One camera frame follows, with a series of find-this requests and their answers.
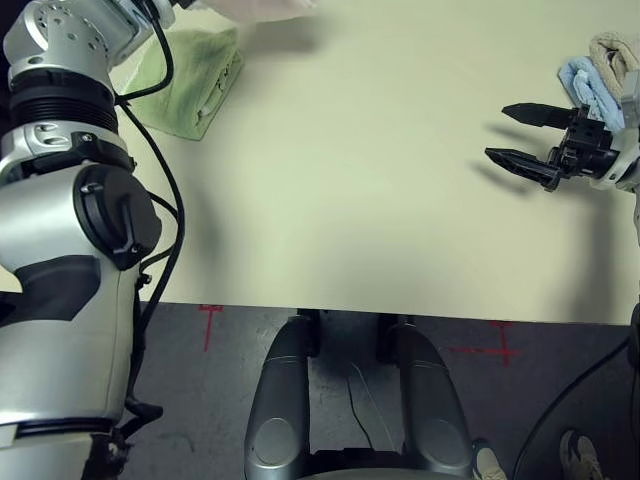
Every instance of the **shoe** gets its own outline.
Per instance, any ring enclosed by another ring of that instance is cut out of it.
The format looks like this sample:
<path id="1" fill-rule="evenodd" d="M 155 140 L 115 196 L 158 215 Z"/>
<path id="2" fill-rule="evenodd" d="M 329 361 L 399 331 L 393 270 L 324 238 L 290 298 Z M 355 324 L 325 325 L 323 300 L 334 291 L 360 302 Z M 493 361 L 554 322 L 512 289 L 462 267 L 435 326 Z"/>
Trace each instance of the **shoe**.
<path id="1" fill-rule="evenodd" d="M 577 430 L 569 430 L 562 436 L 560 463 L 565 480 L 606 480 L 593 443 Z"/>
<path id="2" fill-rule="evenodd" d="M 485 439 L 473 442 L 473 478 L 475 480 L 507 480 L 498 457 Z"/>

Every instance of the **beige towel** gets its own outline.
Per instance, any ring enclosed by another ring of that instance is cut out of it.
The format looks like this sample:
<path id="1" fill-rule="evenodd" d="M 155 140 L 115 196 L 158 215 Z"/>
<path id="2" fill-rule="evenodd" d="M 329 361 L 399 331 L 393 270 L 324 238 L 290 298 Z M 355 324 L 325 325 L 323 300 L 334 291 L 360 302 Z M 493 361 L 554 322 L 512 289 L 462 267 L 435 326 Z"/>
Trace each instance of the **beige towel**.
<path id="1" fill-rule="evenodd" d="M 620 103 L 624 77 L 640 69 L 640 35 L 601 33 L 591 40 L 589 54 L 609 92 Z"/>

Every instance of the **white table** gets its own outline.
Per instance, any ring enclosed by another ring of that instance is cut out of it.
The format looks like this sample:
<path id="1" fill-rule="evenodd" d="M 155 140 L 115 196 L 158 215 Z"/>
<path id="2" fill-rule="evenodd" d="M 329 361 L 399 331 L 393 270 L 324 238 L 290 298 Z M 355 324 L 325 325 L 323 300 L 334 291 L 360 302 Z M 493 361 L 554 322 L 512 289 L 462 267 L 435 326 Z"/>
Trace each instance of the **white table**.
<path id="1" fill-rule="evenodd" d="M 323 6 L 243 30 L 246 68 L 202 142 L 153 132 L 188 214 L 163 300 L 628 323 L 640 266 L 632 196 L 584 180 L 551 195 L 483 150 L 546 156 L 562 133 L 501 108 L 569 106 L 558 67 L 595 33 L 637 30 L 638 1 Z M 198 11 L 174 28 L 230 25 Z M 124 119 L 121 133 L 139 178 L 168 196 Z M 0 286 L 16 285 L 5 275 Z"/>

